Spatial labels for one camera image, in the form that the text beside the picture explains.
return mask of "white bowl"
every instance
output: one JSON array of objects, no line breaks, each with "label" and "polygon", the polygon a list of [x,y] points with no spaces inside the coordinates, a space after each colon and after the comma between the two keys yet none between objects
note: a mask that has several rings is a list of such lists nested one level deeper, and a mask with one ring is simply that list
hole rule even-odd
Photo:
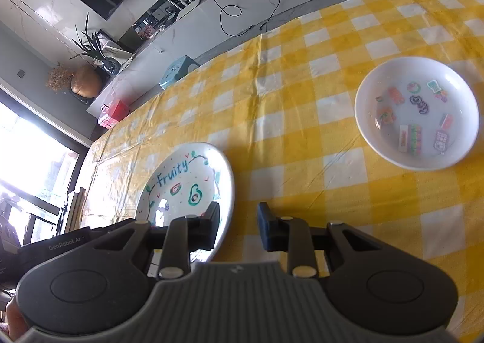
[{"label": "white bowl", "polygon": [[[433,79],[447,91],[446,104],[440,99],[432,98],[433,92],[427,87],[427,82]],[[421,85],[419,94],[428,102],[428,114],[419,114],[417,106],[409,102],[409,96],[412,94],[406,86],[403,88],[403,85],[410,82]],[[398,141],[389,142],[392,138],[389,138],[388,132],[383,133],[383,126],[379,129],[376,125],[379,104],[376,97],[388,94],[388,88],[396,85],[400,85],[398,89],[405,98],[405,103],[397,106],[389,101],[389,104],[393,105],[400,124],[422,126],[422,148],[425,146],[426,154],[412,155],[399,152]],[[442,112],[445,113],[450,107],[453,108],[455,116],[453,134],[449,136],[450,144],[445,154],[440,154],[433,150],[432,144]],[[355,118],[361,135],[375,152],[391,163],[409,170],[432,171],[452,166],[471,150],[479,130],[476,99],[464,79],[445,64],[420,57],[395,58],[374,68],[364,78],[356,93]],[[389,126],[398,126],[398,123],[395,121]],[[395,130],[388,131],[391,131],[391,136],[394,137]]]}]

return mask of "person's hand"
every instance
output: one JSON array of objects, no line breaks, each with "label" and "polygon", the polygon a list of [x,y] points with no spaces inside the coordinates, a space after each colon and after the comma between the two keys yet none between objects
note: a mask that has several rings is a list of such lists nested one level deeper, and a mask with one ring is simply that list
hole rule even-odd
[{"label": "person's hand", "polygon": [[22,313],[20,313],[15,298],[7,303],[5,311],[7,313],[8,337],[15,341],[27,332],[28,327]]}]

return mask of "black cable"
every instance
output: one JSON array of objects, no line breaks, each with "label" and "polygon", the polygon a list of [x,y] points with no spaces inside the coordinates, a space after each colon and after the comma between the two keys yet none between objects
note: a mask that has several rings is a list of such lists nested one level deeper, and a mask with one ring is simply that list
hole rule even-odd
[{"label": "black cable", "polygon": [[[245,30],[245,31],[243,31],[242,33],[239,33],[239,34],[229,34],[229,33],[227,33],[224,30],[224,27],[222,25],[222,13],[225,13],[226,15],[231,16],[232,18],[237,18],[238,16],[241,16],[242,15],[242,8],[240,8],[239,6],[237,6],[235,4],[228,4],[228,5],[224,6],[224,7],[222,7],[219,3],[217,3],[217,0],[214,0],[214,3],[220,8],[220,28],[229,37],[240,37],[240,36],[244,35],[245,33],[247,33],[250,29],[252,29],[254,27],[254,25],[251,25],[251,27],[249,27],[247,30]],[[279,4],[280,3],[281,3],[281,0],[278,0],[277,1],[277,5],[274,8],[274,11],[272,12],[272,14],[270,14],[270,17],[260,26],[259,30],[262,30],[262,28],[267,24],[267,22],[269,22],[271,20],[271,18],[274,16],[274,13],[279,8]],[[239,11],[240,11],[240,13],[237,14],[237,15],[231,15],[227,11],[225,11],[225,8],[228,8],[228,7],[238,8]]]}]

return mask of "avocado drawing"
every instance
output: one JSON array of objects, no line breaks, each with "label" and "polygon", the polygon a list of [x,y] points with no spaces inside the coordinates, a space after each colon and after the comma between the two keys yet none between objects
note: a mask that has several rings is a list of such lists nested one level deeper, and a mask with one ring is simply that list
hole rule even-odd
[{"label": "avocado drawing", "polygon": [[188,196],[188,203],[192,206],[197,205],[202,199],[202,192],[198,189],[198,184],[194,184],[190,189],[190,195]]}]

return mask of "sticker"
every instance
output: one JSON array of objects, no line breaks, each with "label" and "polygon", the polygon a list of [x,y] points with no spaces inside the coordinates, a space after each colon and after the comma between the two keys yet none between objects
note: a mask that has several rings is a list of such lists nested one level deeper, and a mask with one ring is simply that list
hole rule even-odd
[{"label": "sticker", "polygon": [[430,82],[427,82],[427,86],[430,88],[430,90],[432,90],[434,94],[442,90],[442,88],[439,86],[439,84],[435,79],[432,79]]},{"label": "sticker", "polygon": [[392,101],[397,105],[403,104],[405,102],[402,93],[400,93],[400,91],[396,87],[389,88],[388,94],[390,95]]},{"label": "sticker", "polygon": [[182,184],[181,183],[177,183],[175,184],[175,186],[173,186],[172,188],[170,188],[170,194],[171,195],[175,195],[176,193],[178,193],[182,188]]},{"label": "sticker", "polygon": [[393,109],[385,107],[377,111],[378,122],[380,124],[392,124],[396,120]]},{"label": "sticker", "polygon": [[410,102],[419,107],[419,113],[425,115],[428,112],[428,104],[420,96],[410,97]]},{"label": "sticker", "polygon": [[443,130],[448,130],[452,126],[452,123],[453,123],[452,115],[449,115],[448,113],[447,114],[444,113],[444,116],[442,116],[442,119],[440,120],[439,126]]},{"label": "sticker", "polygon": [[443,103],[447,102],[447,92],[443,89],[441,91],[439,91],[438,93],[435,93],[434,97],[442,100]]},{"label": "sticker", "polygon": [[437,130],[437,133],[435,134],[434,149],[444,154],[447,150],[448,141],[449,134],[447,134],[444,130]]},{"label": "sticker", "polygon": [[414,156],[420,155],[422,150],[422,127],[418,124],[412,124],[410,126],[410,153]]},{"label": "sticker", "polygon": [[188,204],[195,206],[198,205],[202,199],[202,192],[198,189],[198,184],[194,184],[190,189],[190,195],[188,196]]},{"label": "sticker", "polygon": [[410,93],[413,93],[413,94],[416,94],[418,93],[420,90],[422,90],[422,88],[420,87],[420,85],[417,83],[417,82],[410,82],[407,86],[407,90],[410,92]]},{"label": "sticker", "polygon": [[406,153],[408,151],[408,125],[400,125],[400,136],[398,138],[398,151]]}]

